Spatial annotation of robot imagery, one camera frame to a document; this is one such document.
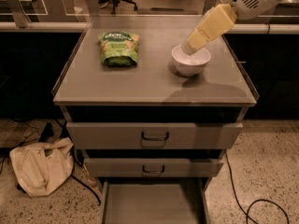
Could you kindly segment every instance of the open drawer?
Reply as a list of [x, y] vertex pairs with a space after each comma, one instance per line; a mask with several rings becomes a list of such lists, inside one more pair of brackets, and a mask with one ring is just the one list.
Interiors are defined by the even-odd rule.
[[85, 158], [92, 176], [101, 177], [213, 177], [223, 163], [214, 159]]
[[108, 179], [102, 224], [209, 224], [200, 178]]
[[67, 123], [77, 149], [227, 149], [241, 123]]

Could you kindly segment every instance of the tote bag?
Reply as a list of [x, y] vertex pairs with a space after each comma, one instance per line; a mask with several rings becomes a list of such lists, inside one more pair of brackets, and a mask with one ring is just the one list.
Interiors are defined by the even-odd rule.
[[69, 138], [12, 149], [9, 156], [20, 186], [29, 196], [48, 196], [71, 175], [74, 162]]

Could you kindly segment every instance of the cabinet top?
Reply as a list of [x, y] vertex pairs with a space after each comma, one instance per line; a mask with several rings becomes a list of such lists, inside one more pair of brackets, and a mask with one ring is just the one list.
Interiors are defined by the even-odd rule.
[[[57, 90], [56, 105], [225, 105], [256, 104], [222, 37], [206, 45], [211, 60], [201, 75], [182, 77], [171, 50], [200, 21], [198, 16], [95, 17]], [[101, 64], [98, 35], [140, 35], [138, 65]]]

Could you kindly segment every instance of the snack bag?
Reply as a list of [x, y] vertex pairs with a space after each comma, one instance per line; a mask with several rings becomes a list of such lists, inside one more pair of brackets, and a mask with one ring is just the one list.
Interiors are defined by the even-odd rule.
[[137, 64], [139, 35], [126, 32], [102, 33], [101, 62], [108, 66], [131, 66]]

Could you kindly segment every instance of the beige object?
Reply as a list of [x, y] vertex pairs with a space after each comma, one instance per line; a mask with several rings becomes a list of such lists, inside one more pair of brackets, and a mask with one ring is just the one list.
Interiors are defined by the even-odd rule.
[[220, 4], [210, 9], [198, 26], [187, 37], [182, 49], [192, 55], [208, 42], [225, 34], [235, 25], [237, 15], [229, 4]]
[[20, 186], [29, 196], [48, 196], [71, 175], [74, 162], [69, 138], [12, 149], [9, 156]]
[[83, 173], [85, 174], [85, 177], [86, 177], [87, 181], [90, 183], [90, 185], [93, 188], [96, 188], [97, 187], [96, 180], [95, 180], [95, 178], [93, 176], [90, 175], [90, 173], [88, 172], [85, 164], [83, 164], [82, 170], [83, 170]]

